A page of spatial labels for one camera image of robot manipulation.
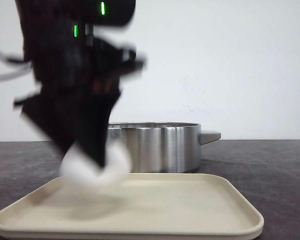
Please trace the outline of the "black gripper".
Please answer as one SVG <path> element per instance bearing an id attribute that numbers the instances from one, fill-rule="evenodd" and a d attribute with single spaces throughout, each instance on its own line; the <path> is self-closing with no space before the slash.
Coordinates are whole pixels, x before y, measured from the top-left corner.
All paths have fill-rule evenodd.
<path id="1" fill-rule="evenodd" d="M 100 167 L 106 165 L 109 118 L 120 92 L 85 97 L 94 80 L 114 81 L 143 68 L 146 61 L 131 48 L 117 48 L 86 36 L 77 22 L 22 24 L 24 57 L 30 60 L 39 93 L 13 106 L 65 154 L 77 143 Z"/>

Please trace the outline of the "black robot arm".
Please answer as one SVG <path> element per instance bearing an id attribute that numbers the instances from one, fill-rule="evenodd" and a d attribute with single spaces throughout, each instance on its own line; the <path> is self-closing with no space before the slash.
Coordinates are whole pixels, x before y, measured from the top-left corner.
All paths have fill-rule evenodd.
<path id="1" fill-rule="evenodd" d="M 31 62 L 38 94 L 14 102 L 60 149 L 72 144 L 105 165 L 110 113 L 124 75 L 140 71 L 134 48 L 95 37 L 93 27 L 126 26 L 134 0 L 18 0 L 24 58 Z"/>

